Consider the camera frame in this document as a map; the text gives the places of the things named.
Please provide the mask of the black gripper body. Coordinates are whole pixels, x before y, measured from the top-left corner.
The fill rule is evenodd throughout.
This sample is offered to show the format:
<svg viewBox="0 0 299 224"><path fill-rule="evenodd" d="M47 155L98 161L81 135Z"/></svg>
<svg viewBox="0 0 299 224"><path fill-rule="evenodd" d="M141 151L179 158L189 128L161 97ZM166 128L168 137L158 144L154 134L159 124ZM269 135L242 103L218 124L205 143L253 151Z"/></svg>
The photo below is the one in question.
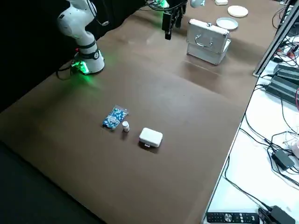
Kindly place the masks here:
<svg viewBox="0 0 299 224"><path fill-rule="evenodd" d="M167 11L175 9L182 9L183 12L186 11L187 0L167 0L167 3L169 4Z"/></svg>

